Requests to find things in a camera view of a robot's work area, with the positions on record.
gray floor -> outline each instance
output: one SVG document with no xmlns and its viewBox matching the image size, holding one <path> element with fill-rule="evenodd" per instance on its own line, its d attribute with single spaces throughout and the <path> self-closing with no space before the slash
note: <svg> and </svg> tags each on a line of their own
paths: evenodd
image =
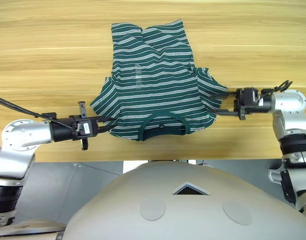
<svg viewBox="0 0 306 240">
<path fill-rule="evenodd" d="M 278 159 L 208 160 L 284 201 L 280 185 L 268 180 L 268 169 Z M 67 223 L 84 204 L 122 174 L 123 162 L 35 163 L 17 204 L 16 222 L 49 219 Z"/>
</svg>

shirt sleeve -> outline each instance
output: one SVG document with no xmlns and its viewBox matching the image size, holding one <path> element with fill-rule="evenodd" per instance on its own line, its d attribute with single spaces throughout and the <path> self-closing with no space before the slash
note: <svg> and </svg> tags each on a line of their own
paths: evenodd
<svg viewBox="0 0 306 240">
<path fill-rule="evenodd" d="M 100 95 L 90 105 L 99 116 L 118 118 L 120 113 L 118 93 L 112 77 L 106 78 Z"/>
<path fill-rule="evenodd" d="M 217 82 L 210 75 L 208 68 L 194 67 L 193 72 L 198 81 L 198 92 L 202 102 L 210 111 L 219 109 L 222 100 L 218 96 L 224 94 L 227 87 Z"/>
</svg>

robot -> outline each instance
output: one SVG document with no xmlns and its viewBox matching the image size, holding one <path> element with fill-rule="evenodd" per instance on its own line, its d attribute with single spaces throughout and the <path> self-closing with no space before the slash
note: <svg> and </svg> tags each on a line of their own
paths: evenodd
<svg viewBox="0 0 306 240">
<path fill-rule="evenodd" d="M 253 185 L 210 167 L 178 161 L 152 161 L 111 182 L 82 207 L 68 225 L 40 219 L 11 224 L 16 202 L 34 162 L 34 152 L 51 141 L 81 140 L 113 128 L 98 122 L 113 118 L 80 115 L 56 118 L 38 114 L 0 98 L 0 104 L 43 118 L 19 119 L 2 132 L 0 147 L 0 239 L 3 240 L 306 240 L 306 97 L 288 89 L 237 89 L 234 111 L 220 115 L 245 120 L 252 113 L 271 113 L 283 153 L 279 169 L 268 177 L 283 188 L 295 208 Z"/>
</svg>

wood grain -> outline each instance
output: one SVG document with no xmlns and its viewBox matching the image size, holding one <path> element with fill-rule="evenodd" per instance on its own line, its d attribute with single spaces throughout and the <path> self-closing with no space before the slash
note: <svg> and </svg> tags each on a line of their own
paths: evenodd
<svg viewBox="0 0 306 240">
<path fill-rule="evenodd" d="M 229 88 L 284 80 L 306 95 L 306 0 L 0 0 L 0 97 L 35 112 L 78 114 L 112 67 L 110 25 L 145 28 L 183 19 L 198 67 Z M 228 100 L 224 106 L 232 105 Z M 0 132 L 27 118 L 0 106 Z M 281 152 L 270 114 L 219 116 L 210 128 L 145 142 L 104 133 L 41 146 L 38 162 L 265 159 Z"/>
</svg>

striped shirt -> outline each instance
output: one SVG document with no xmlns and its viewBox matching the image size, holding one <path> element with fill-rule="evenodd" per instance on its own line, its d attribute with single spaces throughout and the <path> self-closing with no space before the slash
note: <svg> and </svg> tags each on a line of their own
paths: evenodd
<svg viewBox="0 0 306 240">
<path fill-rule="evenodd" d="M 110 133 L 144 141 L 164 134 L 191 134 L 210 126 L 227 88 L 208 68 L 195 67 L 181 20 L 145 30 L 112 25 L 113 69 L 91 103 L 97 115 L 116 118 Z"/>
</svg>

